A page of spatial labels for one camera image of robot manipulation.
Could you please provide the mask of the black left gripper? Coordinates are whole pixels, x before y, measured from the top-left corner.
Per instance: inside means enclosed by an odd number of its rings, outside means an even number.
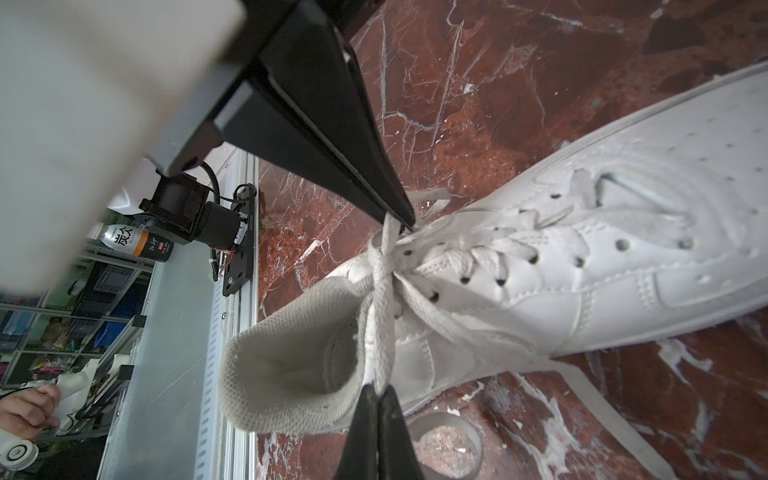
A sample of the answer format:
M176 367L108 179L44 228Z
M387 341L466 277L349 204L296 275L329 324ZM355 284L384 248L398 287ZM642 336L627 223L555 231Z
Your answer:
M349 201L378 222L416 219L348 43L376 1L248 1L225 55L149 148L163 176L228 142Z

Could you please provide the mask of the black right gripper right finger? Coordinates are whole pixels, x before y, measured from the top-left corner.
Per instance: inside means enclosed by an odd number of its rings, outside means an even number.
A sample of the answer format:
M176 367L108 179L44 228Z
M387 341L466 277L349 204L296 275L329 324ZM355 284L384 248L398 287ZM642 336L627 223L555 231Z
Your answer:
M378 402L378 478L424 480L395 389L388 386Z

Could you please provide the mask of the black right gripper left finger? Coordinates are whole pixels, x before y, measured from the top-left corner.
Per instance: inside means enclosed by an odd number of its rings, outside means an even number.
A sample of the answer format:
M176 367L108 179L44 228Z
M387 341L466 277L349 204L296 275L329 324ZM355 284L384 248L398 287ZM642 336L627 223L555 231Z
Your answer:
M378 472L379 396L370 384L361 389L336 480L376 480Z

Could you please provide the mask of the white shoelace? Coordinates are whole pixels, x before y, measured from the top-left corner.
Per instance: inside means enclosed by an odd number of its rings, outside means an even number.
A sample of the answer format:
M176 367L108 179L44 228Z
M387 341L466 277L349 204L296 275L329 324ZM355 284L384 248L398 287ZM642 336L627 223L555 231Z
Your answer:
M543 265L559 252L579 266L589 249L574 228L534 209L469 208L408 238L387 217L368 247L371 273L359 312L365 383L402 391L407 412L439 393L503 371L555 371L614 438L655 477L672 467L576 367L559 361L564 335L522 309L538 295Z

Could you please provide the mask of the white sneaker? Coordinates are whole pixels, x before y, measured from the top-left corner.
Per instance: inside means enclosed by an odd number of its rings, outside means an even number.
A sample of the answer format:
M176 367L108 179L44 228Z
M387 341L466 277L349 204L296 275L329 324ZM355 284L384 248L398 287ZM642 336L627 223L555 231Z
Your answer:
M405 413L565 355L700 330L767 303L767 67L617 120L406 234L232 338L220 407L237 428L347 427L360 391Z

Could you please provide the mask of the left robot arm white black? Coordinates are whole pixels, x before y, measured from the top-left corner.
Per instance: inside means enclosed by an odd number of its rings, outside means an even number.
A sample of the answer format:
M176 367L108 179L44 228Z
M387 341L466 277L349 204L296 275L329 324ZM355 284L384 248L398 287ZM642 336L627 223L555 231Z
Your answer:
M253 188L218 206L191 175L230 144L321 186L377 221L415 214L383 146L350 38L374 1L248 1L243 29L186 96L113 210L179 244L238 248Z

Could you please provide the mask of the person hand in background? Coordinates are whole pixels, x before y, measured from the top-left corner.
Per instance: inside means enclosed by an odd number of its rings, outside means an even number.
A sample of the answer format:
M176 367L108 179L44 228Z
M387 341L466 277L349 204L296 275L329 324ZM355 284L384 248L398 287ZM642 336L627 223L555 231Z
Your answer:
M42 430L58 427L54 415L61 400L53 384L15 391L1 399L1 429L21 439L35 441Z

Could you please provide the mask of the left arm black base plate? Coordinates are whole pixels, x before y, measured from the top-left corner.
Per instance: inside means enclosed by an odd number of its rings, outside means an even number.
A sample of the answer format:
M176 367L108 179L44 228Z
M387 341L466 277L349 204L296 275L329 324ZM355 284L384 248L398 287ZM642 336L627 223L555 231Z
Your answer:
M222 295L238 293L253 279L256 252L258 189L252 183L238 185L231 210L240 220L234 243L227 248L211 249L213 279L222 281Z

